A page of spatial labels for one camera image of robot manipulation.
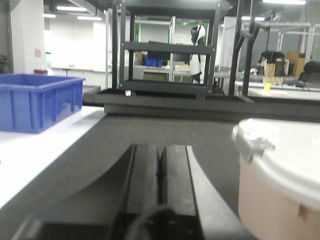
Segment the yellow cup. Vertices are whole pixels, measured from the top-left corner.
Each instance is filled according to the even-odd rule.
[[[264,83],[264,90],[270,91],[270,89],[271,89],[271,82],[265,82]]]

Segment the beige container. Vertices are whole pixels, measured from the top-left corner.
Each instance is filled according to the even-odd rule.
[[[243,224],[260,240],[320,240],[320,124],[249,119],[232,139]]]

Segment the blue box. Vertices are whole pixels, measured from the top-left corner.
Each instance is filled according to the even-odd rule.
[[[0,74],[0,131],[40,133],[81,110],[84,80]]]
[[[162,60],[159,60],[158,65],[157,65],[157,59],[153,58],[148,58],[148,55],[143,55],[143,62],[145,66],[149,67],[162,67]]]

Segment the black shelf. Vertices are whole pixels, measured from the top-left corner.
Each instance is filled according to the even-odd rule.
[[[130,41],[125,41],[127,14],[130,14]],[[191,94],[203,99],[213,91],[214,66],[218,41],[221,1],[202,0],[125,0],[121,3],[120,25],[120,69],[118,86],[122,90],[148,91],[158,93]],[[138,15],[175,16],[188,20],[208,20],[209,29],[206,45],[177,45],[168,43],[135,42],[135,19]],[[129,51],[128,80],[124,79],[125,50]],[[153,82],[133,79],[134,51],[149,51],[174,54],[206,55],[203,84],[185,84],[174,82]]]
[[[126,0],[127,10],[135,15],[176,16],[210,20],[215,17],[220,1],[213,0]]]
[[[158,93],[184,93],[194,94],[198,96],[209,95],[212,89],[208,89],[201,84],[185,84],[177,82],[161,82],[152,80],[127,80],[120,86],[122,89],[130,89],[132,91],[158,92]]]
[[[123,47],[124,49],[131,51],[153,51],[174,54],[210,55],[214,52],[214,49],[211,46],[192,46],[157,42],[141,43],[126,41],[123,44]]]

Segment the container lid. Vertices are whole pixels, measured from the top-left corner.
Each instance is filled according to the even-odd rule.
[[[320,124],[248,119],[233,128],[232,140],[270,184],[320,211]]]

